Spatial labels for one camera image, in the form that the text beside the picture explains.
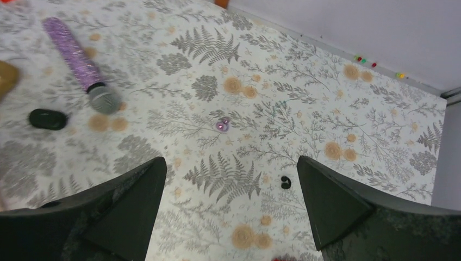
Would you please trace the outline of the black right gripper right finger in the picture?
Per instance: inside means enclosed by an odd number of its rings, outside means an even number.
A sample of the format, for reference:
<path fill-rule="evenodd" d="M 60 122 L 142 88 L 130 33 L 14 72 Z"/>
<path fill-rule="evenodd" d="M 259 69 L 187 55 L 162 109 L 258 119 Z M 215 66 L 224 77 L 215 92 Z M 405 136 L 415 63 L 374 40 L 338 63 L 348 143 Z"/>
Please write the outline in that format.
<path fill-rule="evenodd" d="M 460 260 L 460 212 L 387 194 L 307 156 L 297 163 L 324 260 Z"/>

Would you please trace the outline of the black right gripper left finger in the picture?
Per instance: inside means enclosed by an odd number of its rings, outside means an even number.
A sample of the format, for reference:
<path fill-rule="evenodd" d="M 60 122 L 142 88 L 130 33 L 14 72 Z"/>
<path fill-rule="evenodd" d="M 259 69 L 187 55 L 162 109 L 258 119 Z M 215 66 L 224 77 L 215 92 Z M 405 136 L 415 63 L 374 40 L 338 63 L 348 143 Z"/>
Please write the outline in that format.
<path fill-rule="evenodd" d="M 41 207 L 1 213 L 1 260 L 144 260 L 166 182 L 163 157 Z"/>

